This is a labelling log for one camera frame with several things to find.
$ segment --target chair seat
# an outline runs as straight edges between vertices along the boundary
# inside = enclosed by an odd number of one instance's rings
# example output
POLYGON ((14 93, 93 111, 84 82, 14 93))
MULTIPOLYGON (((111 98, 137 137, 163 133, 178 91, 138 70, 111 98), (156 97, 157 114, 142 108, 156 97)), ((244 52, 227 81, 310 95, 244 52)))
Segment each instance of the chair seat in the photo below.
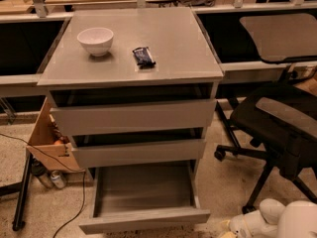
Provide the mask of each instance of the chair seat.
MULTIPOLYGON (((249 95, 231 115, 231 122, 271 149, 282 153, 286 148, 290 127, 273 119, 256 107, 256 103, 267 97, 287 104, 310 117, 317 119, 317 97, 286 83, 269 83, 249 95)), ((301 168, 317 165, 317 142, 304 140, 300 146, 301 168)))

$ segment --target bottom drawer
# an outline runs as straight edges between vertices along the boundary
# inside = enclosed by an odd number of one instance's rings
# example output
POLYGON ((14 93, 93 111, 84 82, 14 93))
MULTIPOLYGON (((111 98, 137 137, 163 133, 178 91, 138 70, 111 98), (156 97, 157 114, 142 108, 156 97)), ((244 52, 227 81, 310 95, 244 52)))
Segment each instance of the bottom drawer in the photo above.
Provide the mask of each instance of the bottom drawer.
POLYGON ((97 169, 85 234, 205 223, 188 162, 97 169))

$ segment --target black cable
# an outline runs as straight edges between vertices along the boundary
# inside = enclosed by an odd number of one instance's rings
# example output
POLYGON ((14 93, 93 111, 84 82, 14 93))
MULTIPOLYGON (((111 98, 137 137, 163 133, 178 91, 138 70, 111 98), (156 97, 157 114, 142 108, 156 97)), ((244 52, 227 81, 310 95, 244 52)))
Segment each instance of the black cable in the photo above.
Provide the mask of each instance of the black cable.
POLYGON ((54 160, 56 160, 57 162, 59 162, 62 166, 64 166, 65 168, 67 168, 68 170, 72 171, 72 172, 83 172, 83 177, 82 177, 82 204, 81 204, 81 207, 78 211, 78 213, 73 217, 71 218, 70 220, 68 220, 67 222, 65 222, 64 224, 62 224, 58 229, 57 231, 55 232, 55 234, 53 235, 53 238, 57 235, 57 233, 64 227, 66 226, 68 223, 70 223, 72 220, 74 220, 76 217, 79 216, 79 214, 82 212, 83 210, 83 206, 85 204, 85 200, 86 200, 86 194, 85 194, 85 177, 86 177, 86 171, 85 170, 73 170, 73 169, 70 169, 68 166, 66 166, 65 164, 63 164, 62 162, 60 162, 57 158, 51 156, 51 155, 48 155, 46 154, 45 152, 43 152, 41 149, 31 145, 30 143, 28 143, 27 141, 21 139, 21 138, 17 138, 17 137, 13 137, 13 136, 9 136, 9 135, 5 135, 3 133, 0 133, 0 136, 3 136, 3 137, 6 137, 6 138, 9 138, 9 139, 15 139, 15 140, 19 140, 19 141, 22 141, 24 143, 26 143, 28 146, 31 146, 32 148, 38 150, 39 152, 41 152, 42 154, 44 154, 45 156, 48 156, 54 160))

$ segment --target beige floor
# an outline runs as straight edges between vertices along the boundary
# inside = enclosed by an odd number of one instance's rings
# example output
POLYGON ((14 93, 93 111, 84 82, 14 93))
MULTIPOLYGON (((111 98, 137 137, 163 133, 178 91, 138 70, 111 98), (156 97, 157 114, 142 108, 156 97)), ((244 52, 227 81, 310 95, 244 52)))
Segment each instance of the beige floor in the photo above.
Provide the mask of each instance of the beige floor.
MULTIPOLYGON (((0 133, 28 140, 37 114, 19 114, 13 125, 7 125, 4 115, 0 116, 0 133)), ((242 145, 247 145, 248 137, 238 133, 242 145)), ((207 133, 207 147, 201 160, 196 178, 201 206, 210 209, 207 223, 196 226, 168 227, 157 230, 132 231, 123 233, 98 234, 86 236, 78 223, 89 215, 92 186, 86 190, 83 212, 66 225, 56 237, 64 238, 129 238, 129 237, 164 237, 164 238, 215 238, 223 229, 220 222, 241 213, 241 207, 247 201, 264 163, 250 158, 234 158, 227 155, 222 163, 213 157, 217 144, 227 144, 222 124, 217 115, 207 133)), ((20 141, 0 136, 0 186, 19 181, 25 160, 25 144, 20 141)), ((58 227, 71 219, 78 212, 82 203, 82 174, 68 175, 64 189, 46 189, 36 178, 31 178, 25 207, 25 227, 15 232, 12 221, 15 213, 17 194, 0 197, 0 237, 46 238, 53 237, 58 227)), ((303 179, 317 192, 317 182, 312 172, 305 171, 303 179)), ((305 197, 274 170, 269 181, 257 200, 275 198, 287 204, 305 197)))

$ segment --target empty drawer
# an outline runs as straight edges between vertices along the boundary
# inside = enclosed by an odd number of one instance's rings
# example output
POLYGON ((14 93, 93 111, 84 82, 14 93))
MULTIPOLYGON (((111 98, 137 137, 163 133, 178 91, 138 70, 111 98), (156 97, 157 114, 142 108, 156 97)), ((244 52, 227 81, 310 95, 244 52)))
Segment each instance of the empty drawer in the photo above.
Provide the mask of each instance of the empty drawer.
POLYGON ((90 135, 209 126, 215 100, 52 109, 63 135, 90 135))
POLYGON ((188 162, 97 169, 85 234, 205 223, 188 162))
POLYGON ((121 166, 201 159, 203 139, 142 144, 80 147, 72 150, 82 168, 121 166))

